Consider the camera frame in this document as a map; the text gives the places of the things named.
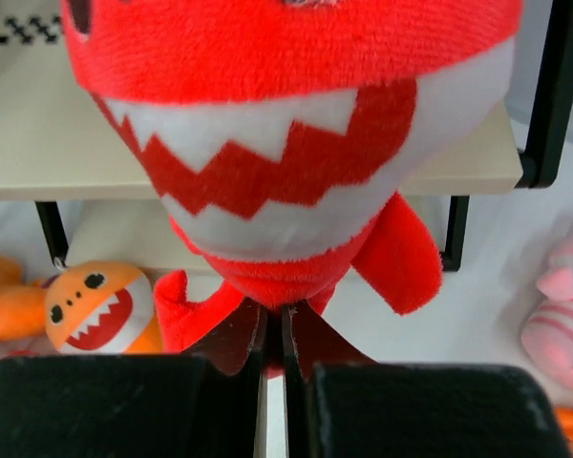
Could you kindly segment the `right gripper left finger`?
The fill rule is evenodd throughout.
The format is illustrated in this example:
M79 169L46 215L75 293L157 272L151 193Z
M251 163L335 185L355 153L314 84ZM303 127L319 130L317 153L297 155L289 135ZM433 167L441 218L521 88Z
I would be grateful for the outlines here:
M0 457L257 457L266 312L180 354L0 361Z

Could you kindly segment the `small red shark plush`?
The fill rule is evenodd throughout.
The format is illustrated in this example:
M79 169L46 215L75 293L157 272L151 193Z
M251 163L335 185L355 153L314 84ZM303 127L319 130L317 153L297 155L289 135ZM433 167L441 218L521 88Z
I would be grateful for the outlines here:
M155 301L166 348L250 298L322 312L357 272L397 314L442 261L402 183L506 95L520 1L64 1L74 77L222 277Z

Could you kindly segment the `orange shark plush facing up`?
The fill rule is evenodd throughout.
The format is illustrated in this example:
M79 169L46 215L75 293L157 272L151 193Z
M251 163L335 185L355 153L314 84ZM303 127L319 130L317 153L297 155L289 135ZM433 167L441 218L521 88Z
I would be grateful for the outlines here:
M71 266L47 287L45 329L61 354L163 351L152 285L138 267L93 260Z

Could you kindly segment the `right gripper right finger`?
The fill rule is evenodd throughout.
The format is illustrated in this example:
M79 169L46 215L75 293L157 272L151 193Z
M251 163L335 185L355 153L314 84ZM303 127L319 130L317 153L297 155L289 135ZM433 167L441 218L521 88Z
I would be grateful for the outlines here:
M544 391L495 364L381 364L305 302L281 313L290 457L567 457Z

